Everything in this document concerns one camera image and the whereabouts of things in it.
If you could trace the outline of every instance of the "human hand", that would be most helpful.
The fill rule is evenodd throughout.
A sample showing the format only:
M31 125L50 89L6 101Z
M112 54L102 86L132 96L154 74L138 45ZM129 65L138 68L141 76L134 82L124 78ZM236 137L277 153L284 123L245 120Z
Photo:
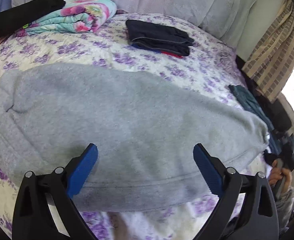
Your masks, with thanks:
M274 186L278 180L282 179L283 176L285 176L285 183L284 183L284 186L283 186L281 193L286 193L287 190L289 189L289 187L291 186L293 176L292 176L291 171L289 169L276 168L276 165L277 165L277 160L274 160L274 162L272 163L273 168L272 168L270 176L268 178L269 185Z

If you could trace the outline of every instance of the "folded blanket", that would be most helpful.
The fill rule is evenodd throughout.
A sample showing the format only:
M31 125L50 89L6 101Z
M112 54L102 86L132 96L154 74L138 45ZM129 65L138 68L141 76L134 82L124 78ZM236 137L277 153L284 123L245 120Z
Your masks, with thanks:
M19 185L52 172L89 143L99 151L73 201L81 211L141 211L202 196L193 160L202 143L243 170L268 145L256 115L148 72L76 64L9 70L0 79L0 168Z
M95 32L116 10L116 4L110 0L66 0L63 9L25 25L16 35Z

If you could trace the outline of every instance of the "beige curtain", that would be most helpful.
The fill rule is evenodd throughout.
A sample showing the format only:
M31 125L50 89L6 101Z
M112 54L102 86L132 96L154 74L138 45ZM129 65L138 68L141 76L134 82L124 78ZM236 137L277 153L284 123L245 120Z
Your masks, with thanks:
M277 18L257 43L242 70L273 102L294 68L294 3L284 0Z

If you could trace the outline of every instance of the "gray sleeve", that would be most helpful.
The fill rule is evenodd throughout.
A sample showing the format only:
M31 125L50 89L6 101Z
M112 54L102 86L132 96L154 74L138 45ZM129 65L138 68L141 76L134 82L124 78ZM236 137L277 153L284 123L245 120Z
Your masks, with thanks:
M283 231L289 222L291 211L294 204L294 188L289 187L286 193L280 195L280 199L276 201L278 214L279 232Z

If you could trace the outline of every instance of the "purple floral bedspread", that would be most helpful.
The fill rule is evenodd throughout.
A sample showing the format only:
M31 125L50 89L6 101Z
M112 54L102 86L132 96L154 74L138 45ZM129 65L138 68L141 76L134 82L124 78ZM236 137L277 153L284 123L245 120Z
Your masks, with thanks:
M174 26L186 31L195 40L190 56L179 59L129 46L125 26L127 19ZM160 14L124 14L107 21L97 33L11 36L0 46L0 77L8 69L26 70L55 62L148 71L183 89L241 107L228 89L229 84L242 84L235 58L233 48L184 20ZM258 156L244 172L264 170L264 161ZM0 169L0 226L9 236L17 192L18 187ZM240 196L234 215L240 211L242 200L243 196ZM82 212L82 216L99 240L193 239L217 201L214 195L204 195L191 203L165 210Z

